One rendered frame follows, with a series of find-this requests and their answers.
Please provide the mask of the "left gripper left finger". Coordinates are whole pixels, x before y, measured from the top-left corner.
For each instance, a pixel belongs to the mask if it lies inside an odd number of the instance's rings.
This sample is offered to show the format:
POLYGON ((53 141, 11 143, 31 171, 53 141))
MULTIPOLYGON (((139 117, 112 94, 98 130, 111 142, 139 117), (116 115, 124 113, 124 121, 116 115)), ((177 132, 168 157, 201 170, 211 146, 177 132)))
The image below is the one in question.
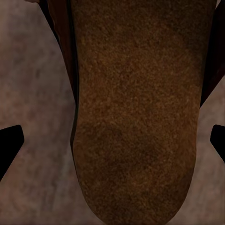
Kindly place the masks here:
POLYGON ((0 130, 0 181, 24 143, 20 125, 0 130))

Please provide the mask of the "sandal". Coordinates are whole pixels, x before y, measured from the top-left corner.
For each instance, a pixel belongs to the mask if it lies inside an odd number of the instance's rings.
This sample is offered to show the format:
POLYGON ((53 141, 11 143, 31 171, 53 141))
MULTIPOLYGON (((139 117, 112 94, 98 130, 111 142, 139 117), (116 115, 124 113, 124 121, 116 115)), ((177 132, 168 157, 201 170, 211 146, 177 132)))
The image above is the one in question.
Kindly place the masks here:
POLYGON ((225 75, 225 0, 24 1, 64 57, 88 207, 106 225, 165 225, 188 194, 200 108, 225 75))

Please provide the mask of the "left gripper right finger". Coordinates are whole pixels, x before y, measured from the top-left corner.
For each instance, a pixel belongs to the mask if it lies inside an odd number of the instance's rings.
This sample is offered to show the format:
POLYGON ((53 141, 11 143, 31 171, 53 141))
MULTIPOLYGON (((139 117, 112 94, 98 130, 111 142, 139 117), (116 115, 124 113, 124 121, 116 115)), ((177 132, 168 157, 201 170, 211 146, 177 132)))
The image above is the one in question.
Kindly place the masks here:
POLYGON ((220 157, 225 162, 225 127, 221 125, 214 125, 211 136, 210 142, 220 155, 220 157))

